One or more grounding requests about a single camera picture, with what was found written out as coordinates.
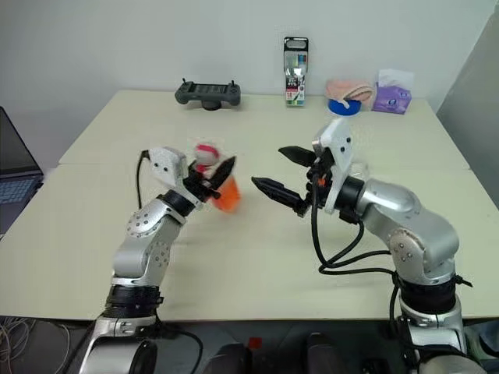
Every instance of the laptop keyboard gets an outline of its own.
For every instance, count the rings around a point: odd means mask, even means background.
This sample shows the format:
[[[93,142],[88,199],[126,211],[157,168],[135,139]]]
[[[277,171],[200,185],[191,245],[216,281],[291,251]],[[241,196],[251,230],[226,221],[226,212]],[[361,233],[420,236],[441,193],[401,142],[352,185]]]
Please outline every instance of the laptop keyboard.
[[[0,182],[0,204],[23,201],[24,196],[33,183],[33,178],[12,182]]]

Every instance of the tissue box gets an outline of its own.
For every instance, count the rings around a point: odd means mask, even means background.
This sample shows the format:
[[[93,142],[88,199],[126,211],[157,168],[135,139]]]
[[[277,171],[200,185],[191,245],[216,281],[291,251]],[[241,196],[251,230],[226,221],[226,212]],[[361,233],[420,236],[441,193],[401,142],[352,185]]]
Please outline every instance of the tissue box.
[[[379,87],[376,83],[377,95],[373,111],[386,111],[403,115],[411,102],[411,91],[398,86]]]

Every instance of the black game controller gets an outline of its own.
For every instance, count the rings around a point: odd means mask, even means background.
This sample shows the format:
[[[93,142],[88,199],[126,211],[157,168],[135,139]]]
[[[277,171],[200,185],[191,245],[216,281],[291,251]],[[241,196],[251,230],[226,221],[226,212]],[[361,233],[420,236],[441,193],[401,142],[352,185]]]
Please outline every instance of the black game controller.
[[[221,102],[226,101],[236,106],[241,102],[241,87],[231,81],[229,84],[199,84],[193,81],[184,83],[175,92],[175,99],[180,104],[187,104],[191,100],[201,101],[207,111],[216,111],[221,108]]]

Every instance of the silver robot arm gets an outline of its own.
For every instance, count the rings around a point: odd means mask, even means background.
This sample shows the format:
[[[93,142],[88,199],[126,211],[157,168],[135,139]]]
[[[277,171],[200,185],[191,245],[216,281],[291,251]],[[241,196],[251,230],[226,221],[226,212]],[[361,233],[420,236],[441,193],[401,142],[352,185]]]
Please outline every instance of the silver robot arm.
[[[279,150],[291,161],[310,168],[305,199],[268,178],[253,178],[253,182],[301,217],[317,198],[318,207],[326,213],[338,210],[341,219],[360,221],[383,241],[396,269],[392,303],[398,288],[401,290],[398,332],[409,367],[433,374],[448,360],[448,369],[461,362],[463,374],[483,372],[473,361],[460,356],[467,350],[461,305],[455,295],[455,285],[462,280],[455,275],[454,255],[459,245],[455,229],[443,217],[425,209],[405,187],[350,177],[352,143],[346,119],[337,118],[319,132],[313,152],[297,146]],[[425,361],[426,351],[430,351],[429,357],[437,355],[438,360]]]
[[[95,321],[80,374],[152,374],[157,348],[156,309],[170,248],[186,223],[230,175],[235,158],[224,161],[211,179],[187,167],[183,153],[172,148],[144,151],[156,178],[169,190],[135,212],[113,261],[111,290],[105,310]]]

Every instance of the black cable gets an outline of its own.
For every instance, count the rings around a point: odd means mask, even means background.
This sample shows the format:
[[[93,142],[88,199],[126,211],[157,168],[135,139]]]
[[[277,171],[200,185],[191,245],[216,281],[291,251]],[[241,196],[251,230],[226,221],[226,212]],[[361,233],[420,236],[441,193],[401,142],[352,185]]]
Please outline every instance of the black cable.
[[[203,341],[201,341],[201,339],[196,334],[190,333],[189,331],[185,331],[185,330],[172,330],[172,329],[169,329],[169,330],[172,331],[172,332],[184,335],[186,337],[190,337],[191,339],[193,339],[194,341],[196,341],[196,343],[197,343],[197,345],[199,347],[199,352],[197,354],[197,359],[196,359],[196,362],[194,363],[193,369],[190,371],[190,374],[194,374],[196,372],[197,368],[199,367],[200,363],[201,363],[201,358],[203,357],[203,350],[204,350]]]
[[[80,351],[81,347],[85,344],[87,341],[87,338],[90,336],[92,331],[94,331],[94,326],[95,326],[95,320],[88,325],[87,330],[83,334],[83,336],[80,338],[78,341],[78,344],[73,348],[71,354],[68,356],[68,359],[66,360],[64,366],[61,368],[61,374],[67,374],[69,372],[69,368],[71,367],[71,364],[76,358],[76,355],[78,355],[78,352]]]
[[[324,257],[322,250],[320,248],[320,241],[319,241],[319,231],[317,227],[317,213],[319,210],[319,203],[318,203],[318,193],[317,193],[317,183],[318,183],[319,176],[314,175],[312,179],[312,213],[311,213],[311,225],[312,225],[312,241],[313,241],[313,247],[315,249],[315,253],[317,254],[317,257],[320,260],[320,267],[319,267],[319,273],[325,274],[325,275],[348,275],[348,274],[358,274],[358,273],[386,273],[393,275],[394,272],[389,270],[389,269],[384,269],[382,267],[371,267],[371,268],[365,268],[365,269],[352,269],[352,270],[336,270],[336,271],[330,271],[326,269],[338,269],[339,267],[344,267],[347,265],[350,265],[352,263],[355,263],[357,261],[360,261],[361,259],[365,259],[367,257],[371,256],[379,256],[379,255],[390,255],[389,251],[371,251],[367,253],[363,253],[361,255],[352,257],[351,259],[347,259],[345,261],[342,261],[340,263],[337,263],[338,260],[340,260],[342,257],[346,256],[349,254],[360,242],[364,235],[364,224],[361,220],[357,221],[357,224],[359,225],[359,233],[353,239],[353,241],[347,245],[342,251],[331,257],[329,260],[326,260]]]
[[[390,297],[389,321],[390,321],[391,333],[395,337],[398,336],[398,329],[397,329],[397,325],[395,323],[395,302],[397,300],[397,293],[398,293],[398,285],[394,284],[393,291],[391,292],[391,297]]]
[[[199,350],[197,353],[196,362],[194,363],[194,366],[193,366],[192,370],[190,371],[190,374],[194,374],[201,363],[201,358],[203,357],[203,350],[204,350],[203,341],[194,333],[190,333],[189,331],[185,331],[185,330],[171,328],[170,326],[164,325],[163,322],[160,320],[159,316],[157,315],[156,310],[154,310],[154,315],[156,316],[156,324],[160,328],[160,336],[161,336],[162,330],[167,330],[169,333],[179,333],[180,335],[184,335],[185,337],[190,337],[191,339],[196,341],[197,346],[199,347]]]
[[[140,166],[142,166],[142,160],[144,158],[149,158],[149,151],[148,150],[143,150],[140,153],[139,160],[137,161],[137,168],[135,172],[135,186],[137,190],[137,202],[139,205],[139,209],[142,209],[142,196],[140,196]]]

